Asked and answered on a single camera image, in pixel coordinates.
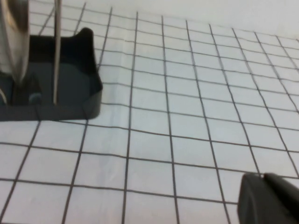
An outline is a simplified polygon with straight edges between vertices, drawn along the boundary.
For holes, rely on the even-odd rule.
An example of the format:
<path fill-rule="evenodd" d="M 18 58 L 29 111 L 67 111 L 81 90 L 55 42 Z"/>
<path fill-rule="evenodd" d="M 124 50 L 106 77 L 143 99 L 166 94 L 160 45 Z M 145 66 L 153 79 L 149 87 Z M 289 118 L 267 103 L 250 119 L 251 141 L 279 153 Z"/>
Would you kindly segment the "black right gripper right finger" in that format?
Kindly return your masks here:
<path fill-rule="evenodd" d="M 288 216 L 299 223 L 299 189 L 274 173 L 266 173 L 265 181 L 288 212 Z"/>

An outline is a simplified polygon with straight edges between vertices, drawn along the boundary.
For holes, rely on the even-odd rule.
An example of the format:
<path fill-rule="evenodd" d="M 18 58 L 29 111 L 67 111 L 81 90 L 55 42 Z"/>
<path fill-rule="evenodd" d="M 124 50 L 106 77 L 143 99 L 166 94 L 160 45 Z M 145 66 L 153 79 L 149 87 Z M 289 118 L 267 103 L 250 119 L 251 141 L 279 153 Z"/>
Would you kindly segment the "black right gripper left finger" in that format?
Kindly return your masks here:
<path fill-rule="evenodd" d="M 238 217 L 241 224 L 270 224 L 273 222 L 269 202 L 272 192 L 261 177 L 245 174 L 242 177 Z"/>

